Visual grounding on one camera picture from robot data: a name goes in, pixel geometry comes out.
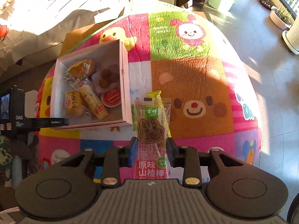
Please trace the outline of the sesame grain bar packet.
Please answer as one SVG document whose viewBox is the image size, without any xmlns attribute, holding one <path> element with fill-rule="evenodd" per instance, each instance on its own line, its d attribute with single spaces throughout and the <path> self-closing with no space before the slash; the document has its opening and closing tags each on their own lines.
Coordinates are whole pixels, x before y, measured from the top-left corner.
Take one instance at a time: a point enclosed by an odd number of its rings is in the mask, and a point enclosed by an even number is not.
<svg viewBox="0 0 299 224">
<path fill-rule="evenodd" d="M 110 117 L 106 107 L 101 100 L 93 93 L 89 84 L 81 81 L 78 84 L 78 91 L 89 106 L 89 109 L 99 121 L 105 121 Z"/>
</svg>

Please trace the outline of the hawthorn lollipop red packet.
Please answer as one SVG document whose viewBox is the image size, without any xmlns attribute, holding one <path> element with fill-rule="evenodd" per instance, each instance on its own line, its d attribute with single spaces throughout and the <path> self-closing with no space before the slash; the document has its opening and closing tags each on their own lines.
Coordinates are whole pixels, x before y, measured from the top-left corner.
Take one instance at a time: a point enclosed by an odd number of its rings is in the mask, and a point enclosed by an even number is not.
<svg viewBox="0 0 299 224">
<path fill-rule="evenodd" d="M 135 163 L 137 179 L 167 179 L 169 160 L 167 157 L 165 128 L 161 123 L 161 109 L 152 98 L 134 102 L 138 151 Z"/>
</svg>

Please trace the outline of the red spoon-shaped jelly cup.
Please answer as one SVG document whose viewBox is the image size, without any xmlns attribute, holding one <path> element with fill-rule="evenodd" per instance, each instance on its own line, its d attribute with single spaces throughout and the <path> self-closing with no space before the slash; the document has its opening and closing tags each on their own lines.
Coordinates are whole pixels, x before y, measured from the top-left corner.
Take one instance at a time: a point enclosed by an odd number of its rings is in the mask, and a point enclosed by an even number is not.
<svg viewBox="0 0 299 224">
<path fill-rule="evenodd" d="M 113 108 L 121 104 L 121 90 L 114 88 L 111 91 L 101 94 L 101 102 L 104 106 Z"/>
</svg>

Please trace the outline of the small bread yellow label packet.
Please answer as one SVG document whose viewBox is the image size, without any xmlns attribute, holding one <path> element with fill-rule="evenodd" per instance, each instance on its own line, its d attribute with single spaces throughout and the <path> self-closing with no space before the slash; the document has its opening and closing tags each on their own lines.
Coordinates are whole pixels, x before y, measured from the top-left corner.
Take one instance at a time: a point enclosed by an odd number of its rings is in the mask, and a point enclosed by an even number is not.
<svg viewBox="0 0 299 224">
<path fill-rule="evenodd" d="M 86 112 L 83 99 L 77 90 L 67 91 L 65 95 L 66 114 L 71 117 L 81 117 Z"/>
</svg>

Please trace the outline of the yellow corn snack stick packet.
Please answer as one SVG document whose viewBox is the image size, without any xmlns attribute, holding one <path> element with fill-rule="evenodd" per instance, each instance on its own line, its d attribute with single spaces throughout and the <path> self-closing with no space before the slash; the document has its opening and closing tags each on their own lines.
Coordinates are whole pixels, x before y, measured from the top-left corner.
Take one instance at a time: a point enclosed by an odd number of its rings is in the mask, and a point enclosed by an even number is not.
<svg viewBox="0 0 299 224">
<path fill-rule="evenodd" d="M 170 121 L 170 111 L 171 111 L 171 99 L 170 98 L 162 98 L 161 90 L 152 91 L 146 93 L 148 98 L 152 98 L 155 103 L 158 104 L 158 107 L 161 109 L 161 123 L 165 128 L 165 133 L 168 138 L 171 138 L 171 132 L 169 129 L 169 121 Z"/>
</svg>

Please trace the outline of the pink cardboard gift box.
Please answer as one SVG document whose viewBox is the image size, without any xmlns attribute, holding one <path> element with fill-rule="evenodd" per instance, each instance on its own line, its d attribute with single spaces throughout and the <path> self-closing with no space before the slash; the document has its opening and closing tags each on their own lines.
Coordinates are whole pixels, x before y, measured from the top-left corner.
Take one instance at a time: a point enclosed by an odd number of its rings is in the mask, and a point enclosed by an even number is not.
<svg viewBox="0 0 299 224">
<path fill-rule="evenodd" d="M 99 43 L 57 59 L 50 116 L 63 130 L 132 124 L 128 53 L 120 40 Z"/>
</svg>

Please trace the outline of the brown balls snack packet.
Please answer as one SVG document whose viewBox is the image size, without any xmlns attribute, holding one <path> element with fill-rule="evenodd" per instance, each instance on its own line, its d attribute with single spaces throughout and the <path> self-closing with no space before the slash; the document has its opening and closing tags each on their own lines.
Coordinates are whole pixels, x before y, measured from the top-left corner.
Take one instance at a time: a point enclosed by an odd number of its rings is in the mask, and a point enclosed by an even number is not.
<svg viewBox="0 0 299 224">
<path fill-rule="evenodd" d="M 118 64 L 112 64 L 107 67 L 96 68 L 91 75 L 93 88 L 97 94 L 103 94 L 114 88 L 120 87 L 120 68 Z"/>
</svg>

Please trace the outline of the bread packet green label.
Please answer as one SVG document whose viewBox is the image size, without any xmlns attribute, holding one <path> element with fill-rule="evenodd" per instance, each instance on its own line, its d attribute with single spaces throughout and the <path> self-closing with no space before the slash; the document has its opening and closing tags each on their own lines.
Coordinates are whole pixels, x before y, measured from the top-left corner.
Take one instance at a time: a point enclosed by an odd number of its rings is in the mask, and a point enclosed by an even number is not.
<svg viewBox="0 0 299 224">
<path fill-rule="evenodd" d="M 90 77 L 95 72 L 96 66 L 93 59 L 76 61 L 64 73 L 66 81 L 74 81 L 84 77 Z"/>
</svg>

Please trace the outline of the orange ball toy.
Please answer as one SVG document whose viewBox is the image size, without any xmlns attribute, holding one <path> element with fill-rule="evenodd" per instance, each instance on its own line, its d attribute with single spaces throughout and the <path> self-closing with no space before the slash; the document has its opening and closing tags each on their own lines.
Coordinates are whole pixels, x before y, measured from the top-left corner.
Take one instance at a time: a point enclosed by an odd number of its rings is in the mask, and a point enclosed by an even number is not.
<svg viewBox="0 0 299 224">
<path fill-rule="evenodd" d="M 9 29 L 6 25 L 1 25 L 0 26 L 0 38 L 4 38 L 7 33 L 8 33 Z"/>
</svg>

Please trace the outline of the colourful cartoon play mat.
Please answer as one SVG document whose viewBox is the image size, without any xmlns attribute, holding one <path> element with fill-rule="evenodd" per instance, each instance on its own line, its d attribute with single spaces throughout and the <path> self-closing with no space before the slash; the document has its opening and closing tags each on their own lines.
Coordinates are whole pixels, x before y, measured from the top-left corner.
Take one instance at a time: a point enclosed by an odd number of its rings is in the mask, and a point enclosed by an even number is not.
<svg viewBox="0 0 299 224">
<path fill-rule="evenodd" d="M 224 34 L 190 12 L 123 16 L 86 37 L 68 53 L 119 39 L 127 48 L 131 112 L 134 101 L 161 90 L 171 98 L 170 132 L 177 145 L 220 149 L 249 164 L 261 150 L 258 102 L 244 66 Z M 42 170 L 86 148 L 128 145 L 136 126 L 94 130 L 41 130 Z M 122 168 L 121 178 L 135 177 Z M 169 166 L 169 178 L 182 169 Z"/>
</svg>

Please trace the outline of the beige sofa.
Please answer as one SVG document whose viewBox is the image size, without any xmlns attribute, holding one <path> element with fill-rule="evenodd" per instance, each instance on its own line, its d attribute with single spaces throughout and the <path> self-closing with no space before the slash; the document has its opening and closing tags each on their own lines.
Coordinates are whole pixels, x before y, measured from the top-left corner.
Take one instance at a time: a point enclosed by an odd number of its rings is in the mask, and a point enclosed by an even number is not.
<svg viewBox="0 0 299 224">
<path fill-rule="evenodd" d="M 57 59 L 67 33 L 119 17 L 129 0 L 1 0 L 1 81 Z"/>
</svg>

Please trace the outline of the tall white ribbed planter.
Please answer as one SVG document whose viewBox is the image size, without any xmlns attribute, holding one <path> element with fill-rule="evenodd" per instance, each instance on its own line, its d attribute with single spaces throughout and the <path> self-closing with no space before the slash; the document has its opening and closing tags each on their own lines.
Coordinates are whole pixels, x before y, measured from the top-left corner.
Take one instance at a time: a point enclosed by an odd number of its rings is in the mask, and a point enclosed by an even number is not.
<svg viewBox="0 0 299 224">
<path fill-rule="evenodd" d="M 283 31 L 282 38 L 288 48 L 295 54 L 299 54 L 299 18 L 296 17 L 294 23 L 292 24 L 291 28 L 287 31 Z"/>
</svg>

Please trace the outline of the white round plant pot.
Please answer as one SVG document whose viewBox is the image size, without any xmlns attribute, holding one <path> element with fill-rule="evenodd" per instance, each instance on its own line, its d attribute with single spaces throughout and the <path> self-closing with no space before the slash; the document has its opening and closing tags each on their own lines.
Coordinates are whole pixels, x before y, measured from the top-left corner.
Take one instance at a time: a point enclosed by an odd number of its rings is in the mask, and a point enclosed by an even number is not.
<svg viewBox="0 0 299 224">
<path fill-rule="evenodd" d="M 282 30 L 291 28 L 291 23 L 289 21 L 290 14 L 284 14 L 285 11 L 285 8 L 277 8 L 276 6 L 272 6 L 270 12 L 270 19 L 278 28 Z"/>
</svg>

